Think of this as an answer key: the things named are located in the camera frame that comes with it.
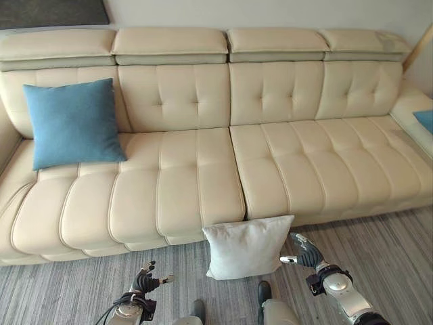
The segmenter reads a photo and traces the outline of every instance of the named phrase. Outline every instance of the floor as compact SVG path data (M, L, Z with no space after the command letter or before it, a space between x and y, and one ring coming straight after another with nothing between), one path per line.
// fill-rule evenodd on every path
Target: floor
M296 228L329 262L350 270L355 287L393 325L433 322L433 208ZM288 240L283 253L294 252ZM256 323L256 286L271 282L303 324L342 324L327 297L313 297L309 269L283 265L274 274L232 281L206 277L207 242L112 257L45 265L0 267L0 324L94 324L129 288L144 261L156 260L155 276L176 280L148 297L158 301L155 321L169 325L201 298L209 325Z

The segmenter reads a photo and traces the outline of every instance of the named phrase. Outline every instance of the sofa armrest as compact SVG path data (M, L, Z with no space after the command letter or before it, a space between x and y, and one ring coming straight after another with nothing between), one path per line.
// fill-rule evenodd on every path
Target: sofa armrest
M431 110L433 100L407 81L403 81L402 86L402 91L390 115L426 154L433 158L433 135L413 115L420 110Z
M0 98L0 174L20 143L21 135L12 125Z

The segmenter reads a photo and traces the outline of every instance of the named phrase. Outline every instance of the throw pillow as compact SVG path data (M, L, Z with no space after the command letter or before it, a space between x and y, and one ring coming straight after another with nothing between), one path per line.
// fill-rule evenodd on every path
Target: throw pillow
M274 272L293 215L203 228L210 244L208 277L230 280Z
M413 115L427 130L433 134L433 110L422 110L421 112L414 112Z
M33 170L126 160L118 140L113 79L23 87L35 139Z

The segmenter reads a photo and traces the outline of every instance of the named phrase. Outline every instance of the blue cushion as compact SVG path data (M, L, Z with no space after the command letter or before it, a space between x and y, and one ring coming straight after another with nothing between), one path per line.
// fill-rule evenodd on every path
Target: blue cushion
M118 139L113 79L23 87L35 139L33 170L126 160Z
M433 134L433 110L422 110L421 112L414 112L413 115L427 130Z

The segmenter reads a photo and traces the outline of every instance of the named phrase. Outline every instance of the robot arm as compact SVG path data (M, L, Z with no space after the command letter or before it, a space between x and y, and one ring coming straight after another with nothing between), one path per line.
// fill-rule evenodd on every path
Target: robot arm
M156 309L156 301L146 299L145 295L158 288L161 284L166 284L174 280L173 276L154 279L152 273L155 269L155 261L147 262L135 276L129 292L126 292L116 300L96 324L104 319L104 325L140 325L143 321L151 321ZM111 310L114 309L113 316L108 320Z
M306 282L313 295L325 293L332 298L345 324L350 325L390 325L377 313L373 306L354 288L348 271L342 271L337 265L330 265L320 250L301 234L291 233L301 253L297 256L280 257L281 262L313 267L315 274Z

